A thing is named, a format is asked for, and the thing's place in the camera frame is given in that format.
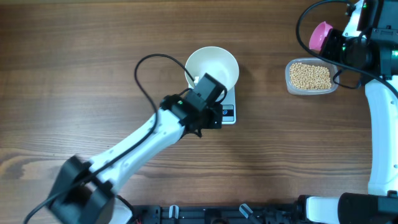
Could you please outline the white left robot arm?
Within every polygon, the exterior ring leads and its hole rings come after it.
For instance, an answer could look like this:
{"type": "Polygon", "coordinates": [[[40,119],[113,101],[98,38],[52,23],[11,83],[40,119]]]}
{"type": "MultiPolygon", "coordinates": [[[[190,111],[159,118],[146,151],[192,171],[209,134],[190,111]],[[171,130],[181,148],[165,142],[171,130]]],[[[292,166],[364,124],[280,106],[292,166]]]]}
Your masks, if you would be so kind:
{"type": "Polygon", "coordinates": [[[83,162],[77,156],[62,166],[47,209],[62,223],[129,223],[133,212],[119,197],[128,179],[163,149],[186,134],[219,129],[226,87],[205,74],[185,96],[166,96],[139,129],[107,151],[83,162]]]}

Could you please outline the pink plastic scoop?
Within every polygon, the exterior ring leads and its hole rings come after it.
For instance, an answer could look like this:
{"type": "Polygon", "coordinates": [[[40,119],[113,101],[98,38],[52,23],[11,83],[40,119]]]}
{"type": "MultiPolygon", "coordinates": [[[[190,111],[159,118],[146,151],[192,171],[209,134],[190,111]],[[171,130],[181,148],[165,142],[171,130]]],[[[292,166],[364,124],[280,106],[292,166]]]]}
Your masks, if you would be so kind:
{"type": "Polygon", "coordinates": [[[332,26],[329,25],[326,21],[321,22],[313,31],[310,41],[309,41],[309,49],[321,51],[322,45],[325,39],[328,36],[330,30],[332,30],[332,26]]]}

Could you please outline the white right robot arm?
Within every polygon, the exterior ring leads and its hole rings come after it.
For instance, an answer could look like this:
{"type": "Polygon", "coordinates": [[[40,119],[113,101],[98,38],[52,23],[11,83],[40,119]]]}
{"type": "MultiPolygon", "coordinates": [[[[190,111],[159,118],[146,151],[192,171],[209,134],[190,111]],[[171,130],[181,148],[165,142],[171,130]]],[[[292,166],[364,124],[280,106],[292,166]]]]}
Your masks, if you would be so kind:
{"type": "Polygon", "coordinates": [[[302,223],[397,223],[397,1],[345,1],[350,20],[344,31],[328,29],[313,34],[301,47],[341,71],[359,73],[356,87],[364,87],[371,114],[372,167],[367,194],[339,197],[301,195],[292,221],[302,223]]]}

